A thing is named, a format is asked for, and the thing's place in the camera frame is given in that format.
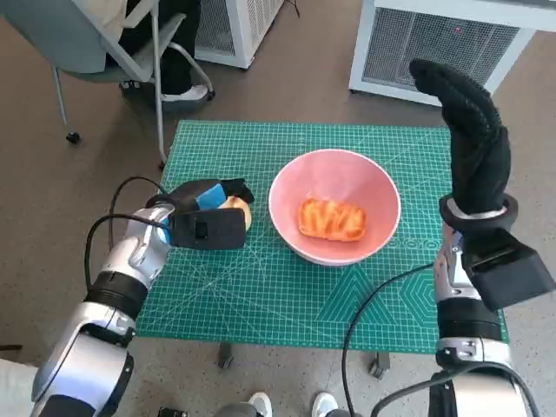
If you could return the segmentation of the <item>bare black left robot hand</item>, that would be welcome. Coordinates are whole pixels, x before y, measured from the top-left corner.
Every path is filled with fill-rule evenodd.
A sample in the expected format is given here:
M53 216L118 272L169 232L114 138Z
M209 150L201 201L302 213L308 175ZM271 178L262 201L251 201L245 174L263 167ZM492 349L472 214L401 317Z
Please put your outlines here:
M186 212L218 209L229 197L238 197L247 204L255 200L243 178L188 181L171 191L168 197Z

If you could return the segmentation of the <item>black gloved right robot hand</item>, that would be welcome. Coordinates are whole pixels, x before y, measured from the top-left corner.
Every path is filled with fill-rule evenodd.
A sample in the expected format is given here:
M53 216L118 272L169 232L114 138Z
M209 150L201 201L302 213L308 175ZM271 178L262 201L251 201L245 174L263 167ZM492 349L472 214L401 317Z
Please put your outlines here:
M415 87L436 97L451 136L452 198L466 215L499 211L511 170L506 126L491 94L447 65L416 58L409 64Z

